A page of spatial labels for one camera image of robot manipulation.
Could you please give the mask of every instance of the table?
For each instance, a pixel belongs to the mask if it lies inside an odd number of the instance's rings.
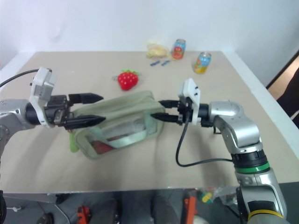
[[[186,52],[180,61],[150,66],[145,52],[39,52],[21,71],[51,68],[57,75],[53,95],[93,92],[111,99],[151,90],[157,100],[178,99],[182,82],[191,77],[201,89],[201,102],[233,100],[259,127],[264,151],[279,182],[299,180],[299,161],[267,113],[222,52],[211,52],[212,62],[204,75],[193,72],[198,52]],[[142,74],[140,84],[122,91],[113,76],[122,69]],[[7,85],[1,98],[29,98],[32,75]],[[1,158],[0,189],[7,193],[58,193],[137,189],[237,186],[229,162],[213,162],[190,168],[175,163],[175,151],[183,128],[165,124],[157,139],[137,143],[98,160],[69,150],[69,134],[55,127],[18,132]],[[189,126],[180,161],[230,158],[220,135],[212,128]]]

